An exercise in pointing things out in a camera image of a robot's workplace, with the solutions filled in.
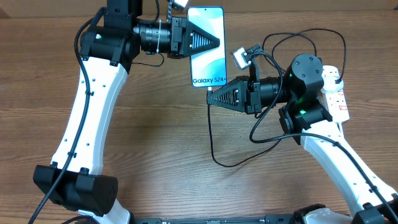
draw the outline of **wire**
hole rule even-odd
[[[76,136],[75,136],[75,140],[73,141],[72,144],[72,148],[70,149],[70,152],[68,153],[68,158],[67,161],[65,162],[65,165],[63,166],[60,175],[57,177],[57,179],[55,180],[54,184],[51,186],[50,190],[45,194],[43,200],[41,201],[41,203],[39,204],[39,206],[36,208],[36,211],[33,213],[32,217],[29,220],[28,224],[32,224],[35,219],[37,218],[37,215],[40,213],[41,209],[43,208],[44,204],[46,203],[46,201],[50,198],[52,192],[55,190],[55,188],[58,186],[59,182],[61,181],[63,175],[66,173],[68,166],[70,164],[70,161],[72,160],[74,154],[75,154],[75,149],[77,146],[77,143],[79,141],[79,137],[81,134],[81,131],[83,129],[85,120],[86,120],[86,116],[87,116],[87,111],[88,111],[88,105],[90,103],[90,96],[91,96],[91,91],[90,91],[90,81],[88,79],[88,75],[87,75],[87,71],[86,68],[83,64],[83,61],[81,60],[80,54],[79,54],[79,49],[78,49],[78,41],[80,38],[81,33],[83,32],[83,30],[90,24],[92,19],[90,19],[89,21],[87,21],[77,32],[76,37],[75,37],[75,55],[76,58],[79,62],[79,65],[81,67],[81,70],[83,72],[83,76],[85,78],[85,83],[86,83],[86,101],[85,101],[85,107],[83,109],[83,114],[81,116],[81,120],[80,120],[80,124],[78,127],[78,130],[76,132]]]
[[[275,34],[269,34],[265,39],[264,39],[264,41],[262,42],[262,50],[264,50],[264,45],[266,44],[266,41],[267,41],[267,39],[268,38],[270,38],[270,37],[272,37],[272,36],[274,36],[274,35],[294,35],[294,34],[296,34],[296,33],[293,33],[293,32],[280,32],[280,33],[275,33]],[[302,34],[298,34],[297,36],[299,36],[299,37],[303,37],[303,38],[305,38],[305,39],[307,39],[309,42],[311,42],[311,44],[313,45],[313,49],[314,49],[314,52],[315,52],[315,56],[317,56],[317,46],[315,45],[315,43],[310,39],[310,38],[308,38],[308,37],[306,37],[306,36],[304,36],[304,35],[302,35]],[[267,62],[270,64],[270,65],[272,65],[274,68],[276,68],[275,67],[275,65],[273,64],[273,63],[271,63],[269,60],[268,60],[268,58],[266,58],[266,60],[267,60]]]
[[[345,153],[347,155],[347,157],[351,160],[351,162],[354,164],[354,166],[357,168],[357,170],[359,171],[359,173],[362,175],[363,179],[365,179],[365,181],[368,183],[368,185],[370,186],[370,188],[374,191],[374,193],[377,195],[377,197],[380,199],[380,201],[383,203],[383,205],[387,208],[387,210],[389,211],[389,213],[391,213],[392,219],[395,221],[395,223],[398,223],[398,217],[395,214],[395,212],[392,210],[392,208],[390,207],[390,205],[386,202],[386,199],[383,198],[383,196],[380,194],[379,190],[377,189],[377,187],[371,182],[371,180],[369,179],[369,177],[365,174],[365,172],[362,170],[361,166],[358,164],[358,162],[356,162],[356,160],[354,159],[354,157],[347,151],[347,149],[345,149],[339,142],[334,141],[330,138],[324,137],[322,135],[319,134],[312,134],[312,133],[297,133],[297,134],[286,134],[283,136],[278,136],[278,137],[274,137],[274,138],[269,138],[269,139],[264,139],[264,140],[254,140],[252,142],[260,144],[260,143],[268,143],[268,142],[272,142],[272,141],[280,141],[282,139],[286,139],[286,138],[292,138],[292,137],[301,137],[301,136],[309,136],[309,137],[315,137],[315,138],[319,138],[325,141],[328,141],[330,143],[332,143],[334,146],[337,146],[339,149],[341,149],[343,151],[343,153]]]
[[[163,63],[164,63],[164,56],[162,55],[162,53],[157,53],[157,54],[160,54],[160,56],[162,56],[162,63],[160,63],[160,65],[149,65],[149,64],[140,63],[140,62],[133,62],[133,64],[136,64],[136,65],[145,65],[145,66],[151,66],[151,67],[160,67],[160,66],[162,66]]]
[[[153,21],[141,19],[139,21],[141,24],[147,24],[147,25],[155,24],[157,22],[157,20],[159,19],[159,16],[160,16],[159,0],[155,0],[155,2],[156,2],[156,10],[157,10],[155,19]]]
[[[324,29],[324,28],[312,28],[312,29],[307,29],[307,30],[303,30],[303,31],[300,31],[300,32],[298,32],[298,33],[292,34],[292,35],[290,35],[290,36],[288,36],[288,37],[282,39],[282,40],[279,41],[277,44],[275,44],[274,48],[272,49],[271,56],[272,56],[272,57],[274,56],[274,50],[275,50],[275,48],[276,48],[279,44],[281,44],[283,41],[285,41],[285,40],[287,40],[287,39],[289,39],[289,38],[295,37],[295,36],[297,36],[297,35],[300,35],[300,34],[302,34],[302,33],[304,33],[304,32],[313,31],[313,30],[324,30],[324,31],[328,31],[328,32],[335,33],[335,34],[337,34],[337,35],[339,35],[339,36],[341,37],[341,39],[342,39],[342,41],[343,41],[343,45],[344,45],[343,69],[342,69],[342,71],[341,71],[340,78],[336,80],[336,83],[340,83],[340,82],[343,80],[343,75],[344,75],[344,71],[345,71],[345,68],[346,68],[347,45],[346,45],[346,40],[344,39],[344,37],[343,37],[339,32],[337,32],[337,31],[335,31],[335,30]]]
[[[95,224],[100,224],[97,220],[95,220],[95,218],[93,218],[92,216],[89,216],[89,215],[80,215],[78,217],[71,218],[68,221],[63,222],[62,224],[69,224],[69,223],[72,223],[74,221],[82,220],[82,219],[85,219],[87,221],[92,221]]]
[[[281,140],[279,140],[279,141],[277,141],[273,146],[271,146],[270,148],[268,148],[268,149],[266,149],[266,150],[264,150],[264,151],[262,151],[262,152],[260,152],[260,153],[258,153],[258,154],[256,154],[256,155],[254,155],[254,156],[251,156],[251,157],[249,157],[249,158],[247,158],[247,159],[245,159],[245,160],[243,160],[243,161],[241,161],[241,162],[239,162],[239,163],[237,163],[237,164],[230,165],[230,166],[229,166],[229,165],[224,165],[224,164],[218,162],[217,159],[216,159],[215,156],[214,156],[213,135],[212,135],[212,133],[211,133],[210,105],[207,105],[207,120],[208,120],[208,124],[209,124],[211,157],[213,158],[213,161],[214,161],[216,164],[218,164],[218,165],[220,165],[220,166],[222,166],[222,167],[225,167],[225,168],[237,167],[237,166],[241,165],[242,163],[247,162],[247,161],[249,161],[249,160],[251,160],[251,159],[253,159],[253,158],[257,157],[257,156],[261,156],[261,155],[263,155],[263,154],[265,154],[265,153],[271,152],[271,151],[281,142]]]

